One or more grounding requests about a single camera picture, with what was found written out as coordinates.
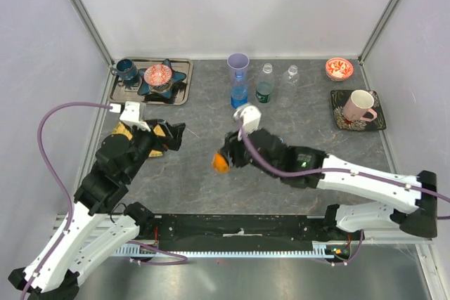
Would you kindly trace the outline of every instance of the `bottle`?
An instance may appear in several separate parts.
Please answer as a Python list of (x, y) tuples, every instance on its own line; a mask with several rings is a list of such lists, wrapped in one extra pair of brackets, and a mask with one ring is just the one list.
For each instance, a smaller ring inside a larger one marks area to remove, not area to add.
[(244, 77), (244, 72), (236, 71), (231, 84), (231, 106), (240, 107), (248, 102), (248, 84)]
[(280, 91), (278, 92), (278, 103), (281, 107), (287, 108), (292, 105), (299, 80), (297, 66), (290, 66), (281, 77)]
[(256, 99), (259, 103), (269, 103), (274, 94), (274, 74), (272, 73), (272, 65), (266, 63), (257, 78)]

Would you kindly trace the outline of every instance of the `teal mug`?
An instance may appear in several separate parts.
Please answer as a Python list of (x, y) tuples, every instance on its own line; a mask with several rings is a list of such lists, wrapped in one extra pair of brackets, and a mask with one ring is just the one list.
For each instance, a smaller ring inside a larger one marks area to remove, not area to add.
[(138, 74), (136, 65), (130, 59), (121, 59), (115, 68), (111, 70), (114, 75), (120, 77), (124, 81), (132, 80)]

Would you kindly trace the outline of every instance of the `cable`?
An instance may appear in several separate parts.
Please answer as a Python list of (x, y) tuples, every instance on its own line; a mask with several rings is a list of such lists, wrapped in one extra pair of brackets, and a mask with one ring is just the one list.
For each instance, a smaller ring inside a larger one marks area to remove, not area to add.
[(347, 246), (345, 247), (345, 250), (348, 249), (349, 250), (349, 257), (348, 258), (341, 258), (340, 256), (338, 256), (336, 254), (336, 252), (333, 252), (335, 257), (338, 258), (341, 261), (348, 261), (348, 259), (352, 256), (352, 246), (350, 245), (350, 242), (347, 243)]
[(158, 244), (158, 227), (155, 228), (155, 241), (153, 242), (153, 245)]
[(354, 252), (353, 255), (350, 255), (350, 257), (346, 261), (343, 261), (342, 263), (329, 263), (327, 261), (322, 261), (322, 260), (319, 260), (319, 259), (314, 259), (314, 261), (316, 261), (318, 263), (326, 263), (327, 265), (331, 265), (332, 267), (334, 267), (334, 266), (347, 266), (348, 263), (353, 261), (353, 259), (355, 259), (356, 256), (361, 251), (361, 246), (363, 244), (363, 240), (364, 240), (364, 230), (361, 229), (361, 235), (359, 236), (359, 242), (358, 242), (358, 247), (356, 248), (356, 251)]
[[(252, 142), (248, 138), (248, 135), (246, 134), (246, 132), (245, 132), (245, 130), (243, 128), (243, 123), (242, 123), (242, 121), (240, 119), (238, 119), (237, 124), (238, 124), (238, 128), (239, 128), (240, 134), (242, 136), (243, 142), (245, 144), (245, 147), (250, 152), (252, 157), (255, 160), (257, 160), (257, 162), (263, 168), (265, 168), (267, 171), (270, 171), (271, 173), (273, 173), (273, 174), (275, 174), (277, 176), (284, 177), (284, 178), (290, 178), (290, 177), (301, 177), (301, 176), (307, 176), (307, 175), (312, 175), (312, 174), (319, 174), (319, 173), (322, 173), (322, 172), (342, 172), (342, 173), (345, 173), (345, 174), (351, 174), (352, 173), (352, 171), (350, 169), (341, 169), (341, 168), (319, 168), (319, 169), (310, 169), (310, 170), (297, 171), (297, 172), (281, 171), (281, 170), (271, 166), (258, 153), (258, 150), (255, 149), (255, 147), (253, 146)], [(366, 177), (366, 178), (369, 178), (369, 179), (373, 179), (375, 181), (392, 184), (392, 185), (398, 186), (400, 188), (405, 188), (405, 184), (404, 183), (401, 183), (399, 181), (395, 181), (393, 179), (379, 177), (379, 176), (376, 176), (376, 175), (367, 174), (365, 172), (359, 172), (358, 175)], [(441, 200), (444, 200), (445, 202), (450, 203), (450, 198), (449, 197), (441, 195), (440, 193), (436, 193), (435, 191), (424, 189), (424, 188), (416, 186), (416, 185), (412, 185), (410, 187), (410, 189), (411, 190), (415, 190), (415, 191), (419, 191), (420, 193), (425, 193), (427, 195), (431, 195), (431, 196), (436, 197), (436, 198), (440, 198)], [(441, 220), (447, 220), (447, 219), (450, 219), (450, 216), (438, 216), (437, 219), (440, 220), (440, 221)]]
[(42, 130), (44, 129), (44, 125), (49, 119), (51, 115), (53, 115), (55, 112), (67, 108), (67, 107), (75, 107), (75, 106), (82, 106), (82, 107), (97, 107), (97, 108), (103, 108), (103, 109), (111, 109), (110, 105), (101, 105), (99, 103), (90, 103), (90, 102), (71, 102), (71, 103), (64, 103), (62, 105), (59, 105), (57, 107), (54, 107), (52, 110), (47, 112), (44, 117), (42, 117), (41, 122), (39, 123), (39, 126), (37, 128), (37, 145), (39, 147), (39, 152), (41, 153), (42, 159), (44, 160), (47, 168), (49, 169), (52, 177), (55, 179), (56, 183), (59, 185), (61, 191), (63, 192), (66, 202), (67, 202), (67, 222), (64, 225), (63, 231), (59, 235), (59, 237), (56, 239), (56, 241), (53, 243), (53, 245), (50, 247), (50, 249), (47, 251), (47, 253), (44, 255), (44, 257), (41, 259), (37, 267), (32, 273), (31, 278), (28, 280), (28, 282), (25, 284), (25, 287), (23, 288), (23, 291), (20, 293), (20, 300), (25, 299), (25, 296), (27, 294), (28, 289), (30, 288), (31, 284), (34, 282), (35, 275), (39, 273), (42, 266), (48, 261), (50, 255), (55, 251), (56, 247), (60, 244), (61, 240), (63, 240), (65, 236), (65, 232), (68, 230), (70, 224), (73, 220), (73, 205), (72, 205), (72, 198), (69, 195), (68, 190), (65, 188), (63, 182), (59, 178), (58, 174), (56, 173), (55, 169), (50, 163), (49, 158), (47, 157), (47, 154), (44, 149), (44, 144), (42, 143)]
[(116, 208), (118, 208), (120, 205), (123, 205), (125, 209), (127, 208), (127, 205), (125, 203), (119, 203), (115, 206), (114, 209), (112, 209), (112, 211), (110, 212), (110, 220), (112, 221), (113, 224), (115, 224), (115, 221), (113, 220), (113, 213), (116, 210)]
[(352, 243), (352, 235), (347, 233), (347, 245), (345, 245), (345, 248), (350, 247), (350, 244)]
[(134, 240), (131, 240), (131, 241), (128, 242), (128, 244), (139, 245), (140, 247), (143, 247), (144, 249), (148, 249), (148, 250), (151, 250), (151, 251), (154, 251), (154, 252), (157, 252), (157, 253), (164, 254), (166, 256), (173, 256), (174, 258), (180, 258), (181, 259), (181, 260), (178, 260), (178, 261), (152, 263), (151, 261), (147, 262), (147, 261), (142, 261), (142, 260), (130, 258), (130, 261), (132, 263), (137, 263), (139, 265), (143, 264), (143, 265), (153, 265), (153, 266), (171, 266), (171, 265), (181, 265), (181, 264), (184, 264), (184, 263), (188, 262), (188, 257), (187, 256), (182, 256), (180, 254), (162, 251), (161, 249), (158, 249), (158, 248), (150, 246), (150, 245), (146, 245), (146, 244), (144, 244), (142, 242), (135, 242)]

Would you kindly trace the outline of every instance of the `white wall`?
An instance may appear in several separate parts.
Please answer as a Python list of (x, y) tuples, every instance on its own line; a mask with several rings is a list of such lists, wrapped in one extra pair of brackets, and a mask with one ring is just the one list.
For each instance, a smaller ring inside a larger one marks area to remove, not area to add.
[[(450, 196), (450, 0), (401, 0), (366, 63), (386, 110), (387, 134), (399, 170), (437, 173)], [(450, 214), (440, 202), (439, 215)], [(450, 223), (436, 240), (450, 276)]]
[[(37, 148), (37, 126), (52, 107), (98, 102), (107, 67), (69, 0), (0, 0), (0, 298), (18, 299), (7, 280), (49, 240), (62, 194)], [(90, 108), (54, 115), (44, 147), (67, 187), (94, 120)]]
[(124, 56), (356, 56), (388, 0), (83, 0)]

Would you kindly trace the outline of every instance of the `gray floor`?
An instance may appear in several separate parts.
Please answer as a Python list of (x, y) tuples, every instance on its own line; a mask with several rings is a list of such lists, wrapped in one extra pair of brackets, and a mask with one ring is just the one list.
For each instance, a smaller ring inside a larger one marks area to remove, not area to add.
[[(342, 131), (333, 120), (330, 91), (364, 89), (356, 61), (352, 78), (334, 82), (326, 76), (325, 60), (252, 60), (252, 102), (254, 76), (267, 61), (272, 63), (278, 80), (289, 65), (297, 65), (301, 84), (290, 108), (279, 110), (272, 104), (262, 109), (261, 126), (288, 144), (307, 145), (349, 162), (389, 170), (378, 132)], [(223, 145), (226, 133), (236, 130), (232, 114), (226, 61), (195, 61), (187, 103), (149, 105), (146, 110), (146, 118), (186, 123), (180, 151), (148, 160), (129, 186), (124, 202), (140, 201), (154, 212), (227, 214), (323, 214), (329, 204), (363, 202), (360, 197), (339, 192), (290, 188), (254, 167), (232, 169), (224, 175), (215, 173), (212, 156)], [(108, 113), (101, 140), (116, 123), (117, 115)]]
[(414, 246), (370, 247), (347, 267), (306, 259), (192, 259), (137, 266), (109, 258), (80, 300), (431, 300)]

